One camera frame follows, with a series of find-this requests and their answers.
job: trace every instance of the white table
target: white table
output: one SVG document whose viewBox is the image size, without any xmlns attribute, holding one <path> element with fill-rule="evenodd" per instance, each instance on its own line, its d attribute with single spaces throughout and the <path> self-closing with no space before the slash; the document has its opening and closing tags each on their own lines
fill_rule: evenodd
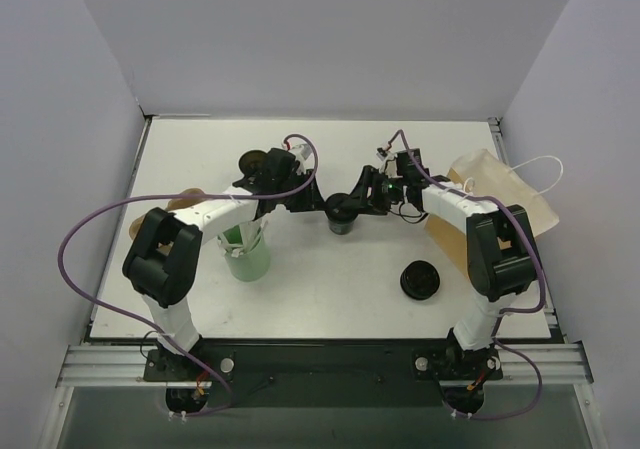
<svg viewBox="0 0 640 449">
<path fill-rule="evenodd" d="M 327 198 L 350 192 L 363 165 L 377 166 L 375 150 L 394 131 L 405 129 L 422 150 L 432 174 L 446 174 L 458 156 L 486 148 L 495 155 L 489 126 L 478 122 L 370 122 L 296 120 L 154 119 L 144 146 L 132 195 L 178 193 L 188 187 L 222 191 L 241 177 L 238 158 L 250 149 L 278 147 L 289 133 L 316 145 L 318 184 Z M 129 206 L 123 216 L 101 289 L 101 298 L 147 318 L 140 295 L 122 275 L 131 240 L 130 223 L 158 204 Z M 353 232 L 336 236 L 324 213 L 269 216 L 271 268 L 253 283 L 234 279 L 219 247 L 202 247 L 197 277 L 189 293 L 196 327 L 211 338 L 378 339 L 443 338 L 470 303 L 470 283 L 429 238 L 422 224 L 400 218 L 361 216 Z M 427 301 L 400 289 L 404 268 L 416 259 L 431 262 L 441 286 Z M 515 305 L 532 307 L 537 287 Z M 94 338 L 140 338 L 148 327 L 103 308 L 95 312 Z M 548 338 L 542 312 L 506 318 L 508 338 Z"/>
</svg>

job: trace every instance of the brown paper bag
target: brown paper bag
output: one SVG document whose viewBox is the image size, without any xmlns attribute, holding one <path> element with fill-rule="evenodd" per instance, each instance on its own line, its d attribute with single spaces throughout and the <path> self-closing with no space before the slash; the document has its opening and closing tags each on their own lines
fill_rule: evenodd
<svg viewBox="0 0 640 449">
<path fill-rule="evenodd" d="M 493 194 L 494 191 L 491 191 L 492 192 L 491 195 L 498 196 L 499 199 L 501 199 L 502 202 L 507 205 L 519 204 L 527 210 L 527 213 L 529 213 L 529 211 L 532 211 L 529 217 L 530 217 L 530 223 L 532 226 L 534 237 L 537 237 L 538 235 L 542 234 L 543 232 L 545 232 L 546 230 L 550 229 L 551 227 L 553 227 L 555 224 L 558 223 L 557 214 L 553 212 L 553 210 L 549 207 L 547 202 L 544 200 L 544 198 L 542 198 L 542 196 L 539 193 L 537 193 L 534 189 L 531 189 L 531 187 L 527 186 L 519 177 L 517 177 L 517 175 L 511 174 L 512 171 L 510 170 L 510 168 L 508 166 L 503 165 L 501 162 L 497 160 L 491 161 L 491 165 L 493 165 L 493 167 L 491 165 L 483 166 L 482 160 L 486 161 L 487 158 L 493 158 L 493 156 L 488 154 L 488 152 L 487 154 L 482 154 L 478 152 L 478 153 L 471 153 L 466 156 L 463 156 L 452 164 L 452 168 L 449 169 L 449 173 L 447 174 L 447 177 L 455 183 L 463 184 L 464 183 L 463 177 L 460 176 L 453 169 L 453 166 L 467 167 L 468 160 L 473 160 L 477 163 L 476 169 L 479 168 L 477 169 L 478 172 L 475 173 L 473 170 L 471 170 L 469 173 L 465 173 L 464 177 L 471 176 L 471 177 L 477 178 L 480 181 L 484 180 L 485 186 L 486 185 L 490 186 L 492 183 L 495 183 L 495 181 L 491 180 L 490 174 L 483 174 L 482 172 L 483 171 L 487 172 L 487 167 L 489 167 L 491 170 L 499 171 L 501 169 L 497 165 L 499 164 L 501 166 L 504 166 L 506 170 L 510 171 L 510 173 L 508 174 L 508 177 L 515 178 L 514 182 L 515 184 L 518 185 L 516 187 L 525 189 L 520 191 L 520 194 L 523 194 L 523 195 L 519 196 L 517 191 L 513 191 L 512 193 L 507 193 L 507 194 Z M 506 186 L 507 186 L 506 184 L 503 185 L 502 188 L 497 189 L 496 192 L 500 192 L 501 190 L 502 192 L 504 192 L 504 188 Z M 484 190 L 484 191 L 482 190 L 482 184 L 478 184 L 474 192 L 476 195 L 479 195 L 479 196 L 488 195 L 487 190 Z M 532 192 L 536 194 L 537 196 L 536 198 L 532 198 L 530 196 Z M 429 216 L 429 218 L 427 219 L 427 223 L 425 224 L 425 229 L 429 233 L 431 238 L 444 251 L 447 257 L 449 257 L 451 262 L 453 262 L 454 266 L 456 266 L 458 270 L 462 274 L 464 274 L 464 276 L 468 279 L 469 275 L 467 273 L 467 237 L 466 235 L 458 231 L 458 229 L 456 229 L 454 226 L 452 226 L 445 220 L 440 219 L 437 216 Z M 498 241 L 498 242 L 502 249 L 509 247 L 509 243 L 505 243 L 502 241 Z"/>
</svg>

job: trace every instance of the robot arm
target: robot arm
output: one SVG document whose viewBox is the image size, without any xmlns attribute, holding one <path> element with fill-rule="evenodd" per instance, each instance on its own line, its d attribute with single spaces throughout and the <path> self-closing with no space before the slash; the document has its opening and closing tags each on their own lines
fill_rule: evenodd
<svg viewBox="0 0 640 449">
<path fill-rule="evenodd" d="M 200 247 L 235 226 L 260 219 L 278 204 L 291 212 L 322 209 L 315 181 L 289 197 L 246 198 L 281 194 L 301 186 L 311 176 L 312 171 L 305 167 L 310 154 L 306 144 L 286 151 L 250 151 L 239 162 L 244 177 L 223 193 L 229 198 L 207 200 L 172 213 L 155 208 L 145 216 L 122 270 L 164 335 L 183 349 L 190 351 L 200 339 L 186 298 L 195 279 Z M 164 335 L 158 337 L 160 344 L 177 354 Z"/>
</svg>

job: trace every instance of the green cup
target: green cup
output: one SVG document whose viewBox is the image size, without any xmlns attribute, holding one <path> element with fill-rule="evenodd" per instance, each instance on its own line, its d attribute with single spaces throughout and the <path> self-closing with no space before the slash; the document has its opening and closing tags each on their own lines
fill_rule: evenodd
<svg viewBox="0 0 640 449">
<path fill-rule="evenodd" d="M 242 282 L 257 281 L 267 273 L 271 265 L 271 253 L 262 231 L 254 246 L 247 253 L 234 257 L 231 252 L 227 251 L 224 258 L 231 274 Z"/>
</svg>

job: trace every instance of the white enclosure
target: white enclosure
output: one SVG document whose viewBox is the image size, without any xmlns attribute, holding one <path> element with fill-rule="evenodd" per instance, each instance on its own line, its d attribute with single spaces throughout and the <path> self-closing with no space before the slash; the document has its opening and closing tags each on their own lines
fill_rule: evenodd
<svg viewBox="0 0 640 449">
<path fill-rule="evenodd" d="M 2 446 L 35 446 L 87 322 L 60 240 L 126 194 L 144 115 L 206 114 L 504 116 L 512 163 L 561 157 L 542 259 L 612 447 L 637 447 L 639 1 L 0 0 Z M 543 187 L 553 170 L 524 175 Z M 89 292 L 116 221 L 71 247 Z"/>
</svg>

